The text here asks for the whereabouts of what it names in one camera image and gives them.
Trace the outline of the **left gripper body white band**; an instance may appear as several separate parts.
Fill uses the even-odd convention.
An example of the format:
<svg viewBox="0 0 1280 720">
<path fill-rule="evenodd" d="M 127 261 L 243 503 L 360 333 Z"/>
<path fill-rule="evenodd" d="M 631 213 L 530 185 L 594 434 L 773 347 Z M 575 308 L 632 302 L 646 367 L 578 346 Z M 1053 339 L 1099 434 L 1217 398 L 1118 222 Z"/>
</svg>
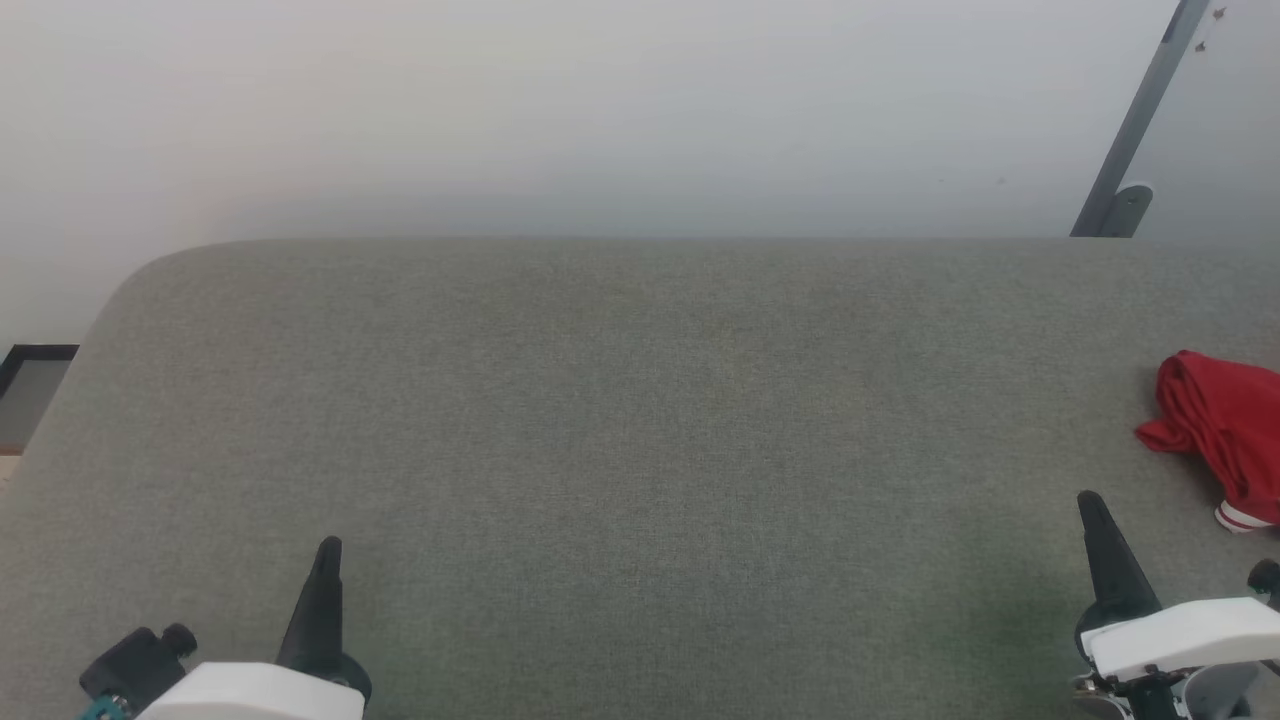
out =
<svg viewBox="0 0 1280 720">
<path fill-rule="evenodd" d="M 205 662 L 165 691 L 142 719 L 362 719 L 374 684 L 343 652 L 280 664 Z"/>
</svg>

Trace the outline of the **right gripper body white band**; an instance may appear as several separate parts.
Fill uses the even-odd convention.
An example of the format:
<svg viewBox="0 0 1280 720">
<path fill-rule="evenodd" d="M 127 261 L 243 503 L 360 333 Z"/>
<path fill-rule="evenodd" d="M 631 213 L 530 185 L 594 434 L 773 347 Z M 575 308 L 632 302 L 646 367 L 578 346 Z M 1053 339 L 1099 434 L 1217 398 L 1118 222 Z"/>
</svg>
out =
<svg viewBox="0 0 1280 720">
<path fill-rule="evenodd" d="M 1102 678 L 1133 682 L 1153 673 L 1279 657 L 1279 614 L 1249 597 L 1198 600 L 1082 635 Z"/>
</svg>

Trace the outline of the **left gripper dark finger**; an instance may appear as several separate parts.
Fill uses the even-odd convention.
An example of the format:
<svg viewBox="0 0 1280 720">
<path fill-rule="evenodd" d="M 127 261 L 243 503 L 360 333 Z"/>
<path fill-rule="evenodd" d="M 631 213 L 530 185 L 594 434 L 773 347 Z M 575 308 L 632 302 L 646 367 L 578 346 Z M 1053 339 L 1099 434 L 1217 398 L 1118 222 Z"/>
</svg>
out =
<svg viewBox="0 0 1280 720">
<path fill-rule="evenodd" d="M 285 629 L 276 665 L 339 667 L 343 643 L 342 541 L 323 539 Z"/>
</svg>

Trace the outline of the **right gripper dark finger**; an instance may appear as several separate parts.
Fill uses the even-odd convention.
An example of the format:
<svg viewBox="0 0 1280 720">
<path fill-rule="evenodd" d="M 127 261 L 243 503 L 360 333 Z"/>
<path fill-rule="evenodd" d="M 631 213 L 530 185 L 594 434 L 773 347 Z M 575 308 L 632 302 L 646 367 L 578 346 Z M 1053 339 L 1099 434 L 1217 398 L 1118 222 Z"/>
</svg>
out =
<svg viewBox="0 0 1280 720">
<path fill-rule="evenodd" d="M 1111 625 L 1147 618 L 1162 605 L 1105 500 L 1094 491 L 1076 496 L 1094 602 L 1080 625 Z"/>
</svg>

